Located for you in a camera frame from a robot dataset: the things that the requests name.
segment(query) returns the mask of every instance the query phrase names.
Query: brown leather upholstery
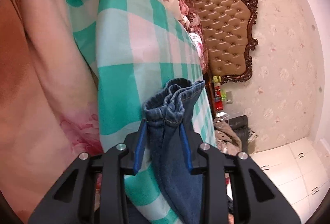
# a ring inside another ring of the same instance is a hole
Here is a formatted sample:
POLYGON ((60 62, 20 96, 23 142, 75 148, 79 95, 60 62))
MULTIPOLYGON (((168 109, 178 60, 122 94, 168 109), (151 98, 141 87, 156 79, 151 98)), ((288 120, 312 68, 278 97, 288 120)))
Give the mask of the brown leather upholstery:
POLYGON ((212 76, 243 74, 249 8, 242 0, 195 0, 195 8, 201 18, 212 76))

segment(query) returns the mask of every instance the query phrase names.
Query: tufted leather headboard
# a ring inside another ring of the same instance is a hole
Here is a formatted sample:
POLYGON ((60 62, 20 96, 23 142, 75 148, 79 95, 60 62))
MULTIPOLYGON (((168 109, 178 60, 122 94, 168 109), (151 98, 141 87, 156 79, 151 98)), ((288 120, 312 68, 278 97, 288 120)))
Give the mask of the tufted leather headboard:
POLYGON ((209 52, 210 76, 227 81, 247 81, 252 76, 250 50, 258 0, 195 0, 209 52))

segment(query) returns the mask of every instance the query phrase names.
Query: silver screw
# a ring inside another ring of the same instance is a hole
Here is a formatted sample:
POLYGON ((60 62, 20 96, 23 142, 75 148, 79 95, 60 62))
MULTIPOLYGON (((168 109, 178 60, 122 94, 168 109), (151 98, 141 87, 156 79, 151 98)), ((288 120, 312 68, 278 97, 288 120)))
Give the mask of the silver screw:
POLYGON ((246 152, 243 152, 241 151, 239 154, 238 154, 238 157, 242 160, 246 160, 248 158, 248 154, 246 152))
POLYGON ((88 153, 82 152, 81 154, 79 154, 80 160, 86 160, 87 158, 88 158, 88 153))
POLYGON ((116 146, 117 150, 125 150, 126 149, 126 145, 124 143, 120 143, 116 146))
POLYGON ((199 147, 202 150, 209 150, 211 148, 210 144, 208 144, 208 143, 202 143, 202 144, 199 145, 199 147))

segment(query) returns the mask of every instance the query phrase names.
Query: folded denim fabric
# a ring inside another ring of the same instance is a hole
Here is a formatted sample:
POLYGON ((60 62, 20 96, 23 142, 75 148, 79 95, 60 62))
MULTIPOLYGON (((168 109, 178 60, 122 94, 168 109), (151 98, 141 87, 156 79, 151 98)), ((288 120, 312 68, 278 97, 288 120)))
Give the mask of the folded denim fabric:
POLYGON ((204 81, 173 79, 144 105, 157 183, 171 208, 187 224, 200 221, 203 179, 190 175, 186 168, 179 125, 192 125, 193 108, 204 85, 204 81))

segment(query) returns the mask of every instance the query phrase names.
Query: electrical outlet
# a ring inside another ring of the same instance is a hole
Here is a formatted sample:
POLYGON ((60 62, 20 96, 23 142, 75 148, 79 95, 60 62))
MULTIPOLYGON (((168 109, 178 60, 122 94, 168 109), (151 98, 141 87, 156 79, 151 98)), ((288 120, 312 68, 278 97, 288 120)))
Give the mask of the electrical outlet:
POLYGON ((226 96, 227 96, 227 104, 233 104, 234 100, 233 100, 233 94, 231 91, 226 92, 226 96))

